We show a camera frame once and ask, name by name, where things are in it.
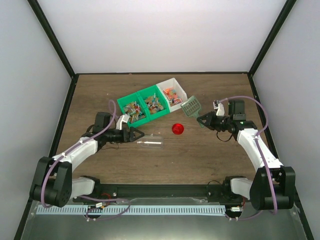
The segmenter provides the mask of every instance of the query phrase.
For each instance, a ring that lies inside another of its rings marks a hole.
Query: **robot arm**
[[[102,131],[110,122],[111,115],[107,112],[98,112],[92,132],[86,132],[79,141],[69,149],[74,149],[69,154],[64,152],[53,157],[42,157],[36,167],[33,182],[30,189],[30,198],[36,201],[41,200],[41,190],[44,179],[50,166],[59,159],[60,162],[52,171],[55,178],[50,178],[44,191],[44,200],[46,204],[63,207],[70,198],[81,195],[90,195],[98,179],[88,176],[82,176],[72,179],[72,172],[89,156],[97,153],[106,143],[130,143],[143,137],[145,134],[134,127],[127,131],[123,123],[127,123],[129,116],[122,115],[115,129],[108,129],[103,134],[86,141],[90,137]]]
[[[257,126],[252,121],[246,120],[245,103],[243,100],[229,101],[229,116],[225,116],[224,106],[220,102],[213,102],[215,111],[198,117],[197,121],[210,130],[217,132],[228,131],[243,147],[254,169],[254,180],[245,177],[228,177],[231,194],[241,195],[251,200],[256,210],[273,209],[273,200],[267,179],[265,164],[255,142],[258,132]],[[270,169],[276,195],[278,209],[290,209],[294,204],[295,171],[290,166],[283,164],[270,152],[260,136],[258,144]]]

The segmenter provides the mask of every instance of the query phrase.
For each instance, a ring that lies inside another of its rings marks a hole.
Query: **white backdrop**
[[[270,131],[296,188],[314,239],[320,239],[320,1],[296,1],[254,75]]]
[[[1,240],[14,239],[37,163],[49,154],[70,81],[28,1],[1,1]]]
[[[249,71],[285,0],[39,0],[76,73]]]

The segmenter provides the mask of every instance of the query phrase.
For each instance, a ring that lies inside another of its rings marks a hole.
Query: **green storage bin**
[[[141,112],[144,113],[145,118],[142,118],[142,119],[135,121],[133,123],[130,123],[128,121],[127,125],[129,127],[136,128],[138,126],[141,126],[143,124],[150,122],[150,114],[149,114],[148,109],[146,109],[147,106],[145,105],[145,102],[142,100],[142,98],[140,98],[140,96],[136,92],[132,93],[128,96],[121,97],[121,98],[117,99],[116,101],[119,104],[119,107],[121,109],[122,114],[125,114],[124,108],[132,102],[137,102],[137,104],[139,104],[139,106],[141,106],[140,110],[141,110]]]
[[[156,85],[142,89],[138,91],[137,94],[139,95],[141,102],[143,102],[143,107],[145,108],[146,114],[149,116],[151,121],[170,113],[168,103]],[[148,106],[145,103],[145,99],[154,95],[158,98],[159,103],[163,106],[163,110],[151,114],[148,110]]]

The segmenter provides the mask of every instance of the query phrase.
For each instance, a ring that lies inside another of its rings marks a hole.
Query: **white storage bin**
[[[159,88],[160,92],[162,93],[165,100],[167,101],[170,112],[173,112],[173,111],[180,109],[181,104],[184,103],[188,99],[186,92],[183,90],[183,88],[180,86],[180,84],[178,83],[178,81],[174,77],[169,80],[162,81],[162,82],[156,84],[156,86]],[[164,90],[169,89],[169,88],[173,88],[175,90],[178,97],[182,100],[181,103],[178,103],[177,105],[174,105],[174,106],[170,106],[170,101],[168,100],[167,96],[164,94]]]

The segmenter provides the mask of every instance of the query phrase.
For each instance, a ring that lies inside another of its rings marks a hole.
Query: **wooden table surface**
[[[195,95],[201,103],[200,115],[213,110],[213,100],[247,95],[252,97],[245,74],[125,74],[80,75],[64,125],[58,153],[76,143],[97,112],[112,112],[109,99],[116,100],[159,82],[175,78],[188,97]],[[261,129],[256,104],[245,99],[247,120]],[[121,111],[117,104],[117,114]],[[181,123],[184,132],[172,133],[172,125]],[[226,176],[254,178],[255,170],[243,148],[234,139],[222,142],[216,132],[201,128],[196,119],[185,116],[181,109],[138,128],[145,134],[164,137],[163,149],[142,148],[137,143],[119,144],[119,149],[100,150],[74,172],[99,178],[102,183],[122,184],[206,184]],[[227,139],[230,134],[219,135]]]

